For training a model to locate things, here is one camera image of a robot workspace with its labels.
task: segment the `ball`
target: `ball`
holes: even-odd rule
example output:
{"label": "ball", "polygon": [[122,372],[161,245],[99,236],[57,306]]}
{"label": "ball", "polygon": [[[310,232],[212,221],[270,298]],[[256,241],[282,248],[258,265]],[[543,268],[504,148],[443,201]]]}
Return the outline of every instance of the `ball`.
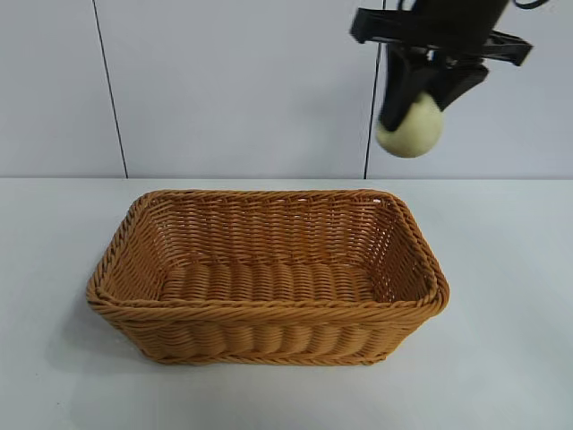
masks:
{"label": "ball", "polygon": [[443,114],[432,96],[420,93],[394,132],[389,132],[380,121],[376,140],[384,150],[397,157],[420,157],[438,142],[443,128]]}

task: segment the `basket rim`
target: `basket rim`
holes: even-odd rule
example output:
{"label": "basket rim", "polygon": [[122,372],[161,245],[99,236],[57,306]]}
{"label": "basket rim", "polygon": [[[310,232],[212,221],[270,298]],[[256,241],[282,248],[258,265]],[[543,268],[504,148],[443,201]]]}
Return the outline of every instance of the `basket rim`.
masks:
{"label": "basket rim", "polygon": [[[373,300],[352,302],[341,300],[272,300],[272,301],[257,301],[257,300],[182,300],[175,299],[169,301],[147,300],[147,299],[134,299],[134,300],[119,300],[105,291],[107,275],[111,269],[117,265],[117,260],[122,254],[124,244],[129,240],[133,234],[134,226],[137,219],[149,208],[150,203],[160,198],[192,198],[213,196],[214,201],[220,202],[232,195],[233,200],[254,199],[256,201],[271,198],[271,200],[280,200],[281,196],[290,199],[296,198],[299,195],[300,199],[312,198],[337,198],[348,199],[355,197],[356,199],[363,199],[364,197],[372,198],[373,200],[380,200],[390,202],[393,209],[399,214],[399,222],[401,227],[406,229],[412,245],[418,255],[423,257],[423,266],[425,273],[426,286],[428,288],[427,294],[418,299],[410,301],[396,301],[396,302],[376,302]],[[230,190],[158,190],[145,193],[139,197],[129,208],[122,224],[114,234],[109,246],[107,247],[103,257],[98,263],[96,270],[90,278],[87,298],[90,305],[97,308],[98,312],[102,314],[115,314],[115,318],[122,314],[123,310],[130,310],[130,318],[132,319],[136,314],[139,314],[143,319],[149,319],[150,311],[156,316],[162,318],[175,316],[176,319],[185,319],[185,315],[195,319],[195,316],[202,315],[202,318],[207,318],[209,310],[218,310],[218,315],[227,314],[231,316],[236,310],[241,309],[242,316],[244,312],[253,311],[253,316],[262,316],[261,313],[266,314],[265,311],[272,311],[273,309],[296,310],[296,314],[290,316],[290,319],[296,317],[303,317],[304,310],[312,312],[316,317],[316,313],[322,310],[324,315],[335,316],[336,311],[344,312],[345,314],[352,310],[359,321],[364,319],[369,320],[374,318],[376,321],[381,321],[386,317],[396,319],[401,314],[408,315],[409,318],[413,317],[412,312],[424,315],[424,319],[430,314],[438,314],[449,301],[449,286],[445,280],[440,266],[434,257],[431,248],[426,243],[422,236],[422,232],[414,221],[414,218],[407,208],[406,204],[402,202],[396,195],[384,191],[359,189],[359,190],[301,190],[301,191],[230,191]]]}

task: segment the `wicker basket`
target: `wicker basket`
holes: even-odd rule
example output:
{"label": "wicker basket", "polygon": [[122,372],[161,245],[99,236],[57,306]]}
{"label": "wicker basket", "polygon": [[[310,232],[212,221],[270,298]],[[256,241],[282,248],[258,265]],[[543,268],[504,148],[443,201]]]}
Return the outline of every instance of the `wicker basket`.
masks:
{"label": "wicker basket", "polygon": [[378,191],[137,200],[91,307],[161,363],[372,364],[448,302],[409,210]]}

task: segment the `table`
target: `table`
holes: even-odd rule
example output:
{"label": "table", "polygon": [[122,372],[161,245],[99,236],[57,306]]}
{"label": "table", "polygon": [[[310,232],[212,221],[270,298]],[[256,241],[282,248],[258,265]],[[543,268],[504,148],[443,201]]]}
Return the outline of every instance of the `table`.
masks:
{"label": "table", "polygon": [[[163,188],[377,188],[403,198],[451,287],[374,366],[165,366],[84,289],[129,204]],[[573,182],[0,180],[0,427],[573,428]]]}

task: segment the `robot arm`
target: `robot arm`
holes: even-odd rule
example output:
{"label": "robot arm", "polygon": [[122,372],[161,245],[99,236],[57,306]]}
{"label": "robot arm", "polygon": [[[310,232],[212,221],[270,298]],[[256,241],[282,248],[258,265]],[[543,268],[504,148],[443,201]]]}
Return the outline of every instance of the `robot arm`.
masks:
{"label": "robot arm", "polygon": [[[549,0],[514,4],[532,9]],[[532,46],[494,31],[509,0],[416,0],[410,11],[358,9],[359,42],[386,43],[387,82],[377,139],[399,157],[417,157],[438,141],[441,112],[485,80],[485,58],[521,65]]]}

